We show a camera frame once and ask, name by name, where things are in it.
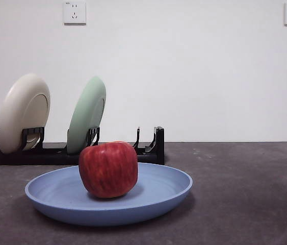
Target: apple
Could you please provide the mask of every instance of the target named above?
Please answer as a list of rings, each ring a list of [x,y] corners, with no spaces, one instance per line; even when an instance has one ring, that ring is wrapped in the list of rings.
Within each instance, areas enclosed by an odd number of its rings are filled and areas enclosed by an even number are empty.
[[[84,187],[99,198],[115,198],[129,192],[138,180],[138,157],[124,141],[84,148],[79,157]]]

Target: dish rack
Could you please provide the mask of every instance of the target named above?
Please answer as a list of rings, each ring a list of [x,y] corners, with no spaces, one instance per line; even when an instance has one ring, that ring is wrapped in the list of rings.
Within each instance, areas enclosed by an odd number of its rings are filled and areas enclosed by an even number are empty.
[[[79,162],[79,154],[67,154],[64,148],[45,148],[44,127],[23,129],[21,133],[22,144],[17,152],[3,154],[0,151],[0,165],[77,165]],[[27,137],[31,134],[40,134],[37,144],[30,150],[23,151],[27,144]],[[100,127],[91,128],[87,133],[87,146],[98,145],[100,135]],[[154,164],[165,164],[164,152],[164,128],[155,127],[153,140],[149,145],[143,148],[139,147],[140,127],[137,129],[137,140],[133,147],[138,156],[138,162],[147,162]]]

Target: green plate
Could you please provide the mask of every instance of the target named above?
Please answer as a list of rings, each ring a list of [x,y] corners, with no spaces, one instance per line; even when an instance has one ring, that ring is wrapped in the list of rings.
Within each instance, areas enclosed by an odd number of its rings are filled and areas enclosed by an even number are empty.
[[[73,112],[67,134],[68,154],[77,154],[86,147],[87,132],[99,127],[105,103],[105,85],[100,78],[94,77],[86,85]]]

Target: blue plate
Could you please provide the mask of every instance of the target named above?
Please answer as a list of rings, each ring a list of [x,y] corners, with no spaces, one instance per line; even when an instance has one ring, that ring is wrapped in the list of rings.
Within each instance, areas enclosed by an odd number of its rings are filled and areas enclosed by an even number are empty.
[[[40,175],[25,193],[41,213],[82,226],[117,226],[146,221],[175,208],[189,193],[192,178],[163,165],[139,163],[136,185],[126,195],[98,199],[84,188],[79,167],[66,167]]]

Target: dark countertop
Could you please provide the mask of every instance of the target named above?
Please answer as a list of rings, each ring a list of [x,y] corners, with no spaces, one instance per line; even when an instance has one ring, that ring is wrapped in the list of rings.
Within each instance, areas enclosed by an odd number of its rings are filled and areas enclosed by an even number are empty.
[[[165,153],[191,175],[190,194],[121,227],[68,225],[33,208],[27,182],[65,166],[0,166],[0,244],[287,244],[287,142],[166,143]]]

